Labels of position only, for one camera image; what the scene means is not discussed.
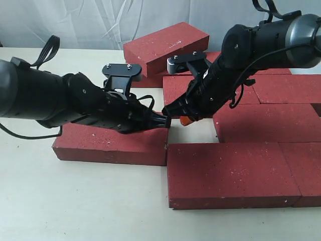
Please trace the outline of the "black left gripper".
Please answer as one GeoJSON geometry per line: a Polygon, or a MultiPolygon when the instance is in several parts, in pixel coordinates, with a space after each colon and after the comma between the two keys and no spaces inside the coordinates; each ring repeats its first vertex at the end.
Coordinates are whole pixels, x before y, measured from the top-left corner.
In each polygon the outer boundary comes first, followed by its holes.
{"type": "Polygon", "coordinates": [[[94,85],[83,73],[66,74],[64,106],[45,127],[53,128],[67,123],[111,129],[121,134],[132,134],[156,128],[171,127],[171,117],[154,112],[154,101],[146,106],[134,93],[94,85]]]}

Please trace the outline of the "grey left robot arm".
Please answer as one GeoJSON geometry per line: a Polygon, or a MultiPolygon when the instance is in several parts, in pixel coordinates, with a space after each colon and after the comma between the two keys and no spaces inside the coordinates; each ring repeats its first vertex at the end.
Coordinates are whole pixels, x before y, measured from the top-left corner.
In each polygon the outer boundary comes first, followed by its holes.
{"type": "Polygon", "coordinates": [[[1,61],[1,117],[31,119],[45,128],[73,123],[132,134],[169,128],[171,119],[131,93],[140,80],[138,64],[107,64],[103,86],[83,73],[59,76],[19,58],[1,61]]]}

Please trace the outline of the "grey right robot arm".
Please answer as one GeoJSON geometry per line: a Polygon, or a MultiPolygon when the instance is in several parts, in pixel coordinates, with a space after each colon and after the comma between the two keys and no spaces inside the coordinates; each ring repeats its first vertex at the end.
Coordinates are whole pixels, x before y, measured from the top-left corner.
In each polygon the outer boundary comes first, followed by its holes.
{"type": "Polygon", "coordinates": [[[313,68],[320,63],[320,17],[292,12],[279,21],[255,27],[234,25],[225,35],[221,52],[213,61],[204,52],[167,59],[170,74],[190,72],[187,90],[162,112],[179,117],[183,125],[213,116],[222,106],[235,108],[245,86],[255,83],[261,70],[313,68]]]}

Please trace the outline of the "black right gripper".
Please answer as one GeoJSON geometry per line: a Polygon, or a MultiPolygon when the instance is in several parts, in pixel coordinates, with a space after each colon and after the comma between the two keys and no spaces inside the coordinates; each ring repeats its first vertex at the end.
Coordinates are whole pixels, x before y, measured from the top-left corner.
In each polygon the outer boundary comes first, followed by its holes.
{"type": "Polygon", "coordinates": [[[226,102],[236,105],[235,91],[248,77],[255,74],[253,62],[252,28],[237,24],[225,35],[221,53],[211,66],[190,85],[185,96],[165,105],[162,114],[180,117],[183,126],[213,116],[226,102]]]}

